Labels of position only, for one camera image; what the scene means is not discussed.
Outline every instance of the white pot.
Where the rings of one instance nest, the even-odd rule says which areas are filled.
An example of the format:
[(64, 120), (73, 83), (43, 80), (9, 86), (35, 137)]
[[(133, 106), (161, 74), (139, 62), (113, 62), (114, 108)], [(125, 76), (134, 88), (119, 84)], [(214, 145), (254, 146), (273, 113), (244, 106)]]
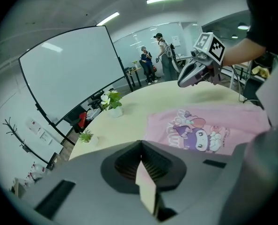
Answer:
[(96, 135), (93, 135), (92, 138), (90, 139), (90, 141), (84, 142), (84, 144), (94, 147), (98, 144), (98, 137)]
[(109, 114), (113, 118), (118, 118), (118, 117), (122, 116), (122, 108), (121, 108), (121, 106), (110, 109), (109, 110)]

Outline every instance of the green plant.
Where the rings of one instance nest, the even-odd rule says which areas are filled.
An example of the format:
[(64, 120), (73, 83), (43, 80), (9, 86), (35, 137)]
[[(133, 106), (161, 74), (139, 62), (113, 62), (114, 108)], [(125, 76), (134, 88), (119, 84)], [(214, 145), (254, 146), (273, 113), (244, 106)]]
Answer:
[(121, 102), (119, 101), (120, 99), (121, 96), (119, 92), (115, 90), (107, 91), (105, 95), (102, 96), (102, 109), (109, 110), (122, 106)]
[(92, 136), (93, 134), (89, 130), (87, 130), (80, 135), (79, 139), (83, 143), (88, 143), (91, 140)]

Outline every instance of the pink towel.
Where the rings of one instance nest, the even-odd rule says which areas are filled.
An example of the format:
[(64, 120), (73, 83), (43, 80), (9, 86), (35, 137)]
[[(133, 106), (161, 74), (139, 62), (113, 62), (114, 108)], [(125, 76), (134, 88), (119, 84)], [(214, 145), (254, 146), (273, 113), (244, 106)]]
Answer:
[(149, 115), (144, 140), (231, 155), (269, 129), (266, 112), (255, 105), (190, 105)]

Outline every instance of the coat rack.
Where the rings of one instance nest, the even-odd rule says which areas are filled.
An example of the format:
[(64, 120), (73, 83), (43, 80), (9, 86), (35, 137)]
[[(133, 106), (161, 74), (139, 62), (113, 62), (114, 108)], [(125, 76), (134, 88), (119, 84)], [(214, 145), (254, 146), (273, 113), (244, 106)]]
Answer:
[(25, 140), (22, 140), (18, 134), (16, 133), (17, 131), (17, 128), (15, 127), (15, 124), (13, 127), (11, 127), (10, 125), (10, 119), (11, 117), (9, 118), (9, 121), (7, 121), (5, 119), (5, 122), (6, 123), (3, 123), (3, 125), (7, 125), (9, 127), (9, 129), (11, 130), (10, 132), (7, 132), (6, 134), (11, 134), (11, 135), (14, 135), (20, 142), (21, 142), (21, 145), (20, 147), (22, 147), (22, 149), (24, 149), (27, 153), (30, 152), (30, 153), (33, 153), (37, 158), (39, 158), (41, 161), (45, 162), (46, 164), (49, 164), (47, 161), (45, 161), (44, 159), (42, 159), (41, 157), (39, 157), (31, 148), (29, 148), (26, 143), (25, 143)]

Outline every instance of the red object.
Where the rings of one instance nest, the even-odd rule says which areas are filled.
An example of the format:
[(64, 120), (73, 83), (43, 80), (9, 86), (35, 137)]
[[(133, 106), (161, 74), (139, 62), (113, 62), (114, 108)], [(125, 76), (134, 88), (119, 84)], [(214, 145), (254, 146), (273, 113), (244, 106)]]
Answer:
[(83, 112), (79, 115), (79, 118), (81, 118), (81, 121), (78, 123), (80, 128), (84, 128), (86, 126), (86, 117), (87, 117), (87, 112)]

